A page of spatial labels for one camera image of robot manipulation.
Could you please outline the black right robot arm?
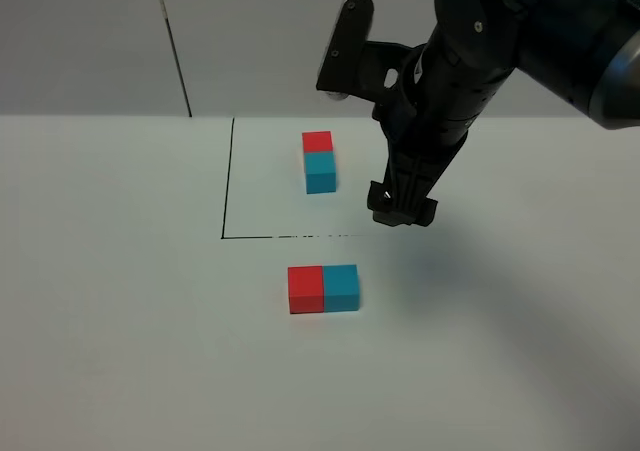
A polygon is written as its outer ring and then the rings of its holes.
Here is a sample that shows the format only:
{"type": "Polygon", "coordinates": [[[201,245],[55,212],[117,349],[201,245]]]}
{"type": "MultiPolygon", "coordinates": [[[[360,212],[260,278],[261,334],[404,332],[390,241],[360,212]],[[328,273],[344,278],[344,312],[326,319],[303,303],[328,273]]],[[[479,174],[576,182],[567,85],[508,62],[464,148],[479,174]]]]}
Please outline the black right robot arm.
{"type": "Polygon", "coordinates": [[[639,0],[435,0],[435,11],[428,42],[374,109],[388,141],[367,199],[376,222],[433,221],[430,191],[514,71],[603,128],[638,124],[639,0]]]}

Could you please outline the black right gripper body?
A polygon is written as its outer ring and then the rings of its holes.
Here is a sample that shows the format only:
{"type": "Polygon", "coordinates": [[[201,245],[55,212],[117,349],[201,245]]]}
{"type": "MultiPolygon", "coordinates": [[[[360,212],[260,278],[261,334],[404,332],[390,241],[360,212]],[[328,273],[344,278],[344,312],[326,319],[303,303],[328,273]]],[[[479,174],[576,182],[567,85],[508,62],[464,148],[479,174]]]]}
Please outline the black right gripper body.
{"type": "Polygon", "coordinates": [[[423,204],[465,143],[468,131],[511,67],[476,68],[449,45],[440,29],[411,50],[393,100],[374,107],[388,139],[384,180],[372,201],[423,204]]]}

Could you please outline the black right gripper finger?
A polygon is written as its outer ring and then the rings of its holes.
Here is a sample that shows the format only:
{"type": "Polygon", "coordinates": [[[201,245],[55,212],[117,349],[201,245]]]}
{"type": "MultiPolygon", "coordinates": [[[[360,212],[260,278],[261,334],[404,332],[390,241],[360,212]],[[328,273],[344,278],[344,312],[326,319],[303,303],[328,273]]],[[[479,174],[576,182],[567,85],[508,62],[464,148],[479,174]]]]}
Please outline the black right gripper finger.
{"type": "Polygon", "coordinates": [[[367,208],[372,212],[375,222],[389,227],[401,225],[422,226],[420,216],[399,208],[391,192],[383,183],[372,181],[367,195],[367,208]]]}
{"type": "Polygon", "coordinates": [[[436,200],[425,197],[417,216],[417,224],[419,226],[431,225],[435,218],[437,206],[438,202],[436,200]]]}

